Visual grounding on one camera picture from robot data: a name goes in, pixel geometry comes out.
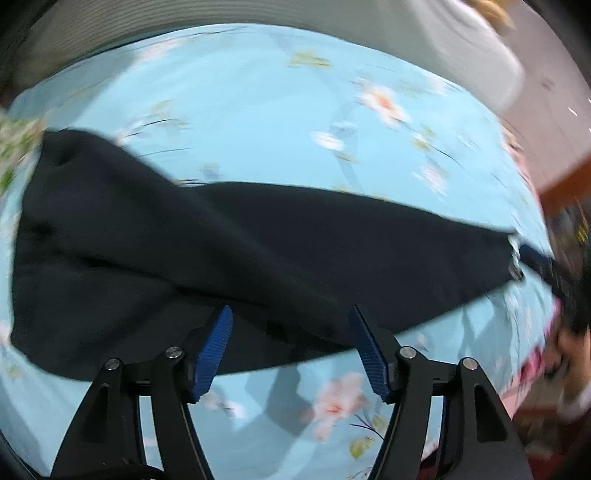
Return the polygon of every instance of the bed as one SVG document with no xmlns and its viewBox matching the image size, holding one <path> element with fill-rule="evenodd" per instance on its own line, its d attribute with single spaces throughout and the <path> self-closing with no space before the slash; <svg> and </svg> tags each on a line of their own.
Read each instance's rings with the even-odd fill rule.
<svg viewBox="0 0 591 480">
<path fill-rule="evenodd" d="M 338 190 L 516 230 L 550 253 L 535 199 L 494 113 L 464 88 L 390 54 L 292 27 L 217 24 L 78 61 L 16 98 L 11 118 L 94 132 L 181 185 L 248 181 Z M 89 383 L 48 374 L 10 343 L 11 262 L 38 150 L 19 163 L 0 216 L 0 428 L 48 475 Z M 398 335 L 427 357 L 478 360 L 513 410 L 540 371 L 554 314 L 531 271 Z M 424 456 L 437 447 L 433 402 Z M 141 399 L 142 413 L 150 403 Z M 213 474 L 365 478 L 391 407 L 355 351 L 218 376 L 191 416 Z M 150 465 L 154 426 L 142 415 Z"/>
</svg>

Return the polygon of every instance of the black garment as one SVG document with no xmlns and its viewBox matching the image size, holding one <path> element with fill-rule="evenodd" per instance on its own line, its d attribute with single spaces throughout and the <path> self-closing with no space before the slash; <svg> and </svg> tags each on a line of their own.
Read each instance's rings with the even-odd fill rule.
<svg viewBox="0 0 591 480">
<path fill-rule="evenodd" d="M 227 303 L 220 373 L 271 367 L 349 348 L 355 303 L 397 333 L 500 287 L 507 237 L 351 194 L 178 187 L 99 137 L 46 132 L 22 201 L 12 341 L 91 380 L 111 357 L 180 344 Z"/>
</svg>

